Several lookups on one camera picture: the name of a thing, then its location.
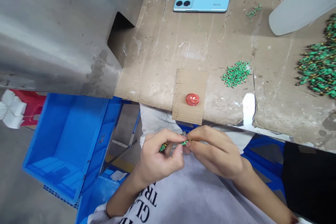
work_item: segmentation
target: hand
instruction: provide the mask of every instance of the hand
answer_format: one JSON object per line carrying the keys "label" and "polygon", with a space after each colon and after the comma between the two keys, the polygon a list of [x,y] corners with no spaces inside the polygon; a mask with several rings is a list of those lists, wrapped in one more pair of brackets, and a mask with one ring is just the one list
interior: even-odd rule
{"label": "hand", "polygon": [[[175,142],[187,140],[185,136],[179,135],[168,129],[164,129],[157,134],[149,134],[145,138],[142,147],[140,161],[134,169],[136,179],[145,188],[148,185],[168,177],[173,172],[184,167],[183,148],[179,144],[176,146],[172,156],[170,152]],[[163,153],[160,147],[169,141]]]}
{"label": "hand", "polygon": [[239,149],[224,132],[201,126],[190,131],[187,138],[193,140],[187,142],[187,148],[209,171],[231,180],[242,173],[243,162]]}

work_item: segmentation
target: smartphone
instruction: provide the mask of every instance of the smartphone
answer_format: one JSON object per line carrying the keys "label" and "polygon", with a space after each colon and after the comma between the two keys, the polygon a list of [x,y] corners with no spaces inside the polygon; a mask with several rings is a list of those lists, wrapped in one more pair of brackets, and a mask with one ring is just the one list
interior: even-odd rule
{"label": "smartphone", "polygon": [[230,0],[175,0],[175,12],[226,12]]}

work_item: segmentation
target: stainless steel panel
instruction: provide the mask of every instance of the stainless steel panel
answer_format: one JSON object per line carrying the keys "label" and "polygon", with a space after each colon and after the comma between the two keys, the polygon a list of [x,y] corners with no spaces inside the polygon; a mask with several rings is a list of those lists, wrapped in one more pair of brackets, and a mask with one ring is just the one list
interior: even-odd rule
{"label": "stainless steel panel", "polygon": [[0,0],[0,87],[112,97],[121,66],[107,46],[120,12],[143,0]]}

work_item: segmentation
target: cardboard sheet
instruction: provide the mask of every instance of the cardboard sheet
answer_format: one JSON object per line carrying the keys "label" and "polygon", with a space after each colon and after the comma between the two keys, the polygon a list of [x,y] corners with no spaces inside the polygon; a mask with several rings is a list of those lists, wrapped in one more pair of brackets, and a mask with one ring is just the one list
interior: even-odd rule
{"label": "cardboard sheet", "polygon": [[[206,71],[204,120],[240,123],[243,98],[254,93],[253,125],[336,151],[336,100],[295,86],[294,69],[304,47],[322,41],[325,20],[336,9],[278,37],[268,17],[282,0],[230,0],[226,13],[177,13],[174,1],[144,0],[136,27],[111,33],[109,47],[123,66],[115,96],[172,111],[177,69]],[[259,4],[250,22],[246,15]],[[228,88],[220,77],[239,60],[252,61],[253,75]]]}
{"label": "cardboard sheet", "polygon": [[[178,69],[173,100],[173,119],[192,124],[202,124],[205,91],[208,73],[197,70]],[[198,94],[199,104],[192,107],[186,103],[186,96]]]}

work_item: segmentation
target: red cap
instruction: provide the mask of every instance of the red cap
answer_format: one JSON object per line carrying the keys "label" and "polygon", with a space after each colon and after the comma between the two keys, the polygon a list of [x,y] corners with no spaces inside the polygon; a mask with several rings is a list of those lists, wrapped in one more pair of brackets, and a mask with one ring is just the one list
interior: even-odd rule
{"label": "red cap", "polygon": [[189,106],[196,106],[200,102],[200,97],[195,93],[190,93],[185,97],[185,100]]}

